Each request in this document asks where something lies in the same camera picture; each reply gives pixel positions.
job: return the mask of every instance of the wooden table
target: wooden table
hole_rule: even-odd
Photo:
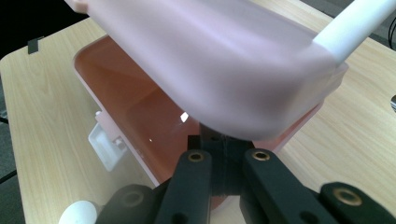
[[[315,31],[331,19],[296,0],[261,0],[263,7]],[[130,183],[149,185],[128,153],[109,173],[87,136],[99,109],[74,75],[76,52],[105,32],[87,19],[39,41],[39,52],[17,50],[0,62],[27,223],[57,223],[79,200],[105,204]],[[354,185],[396,215],[396,54],[367,39],[347,60],[342,86],[279,152],[309,188]],[[237,198],[212,223],[243,223]]]

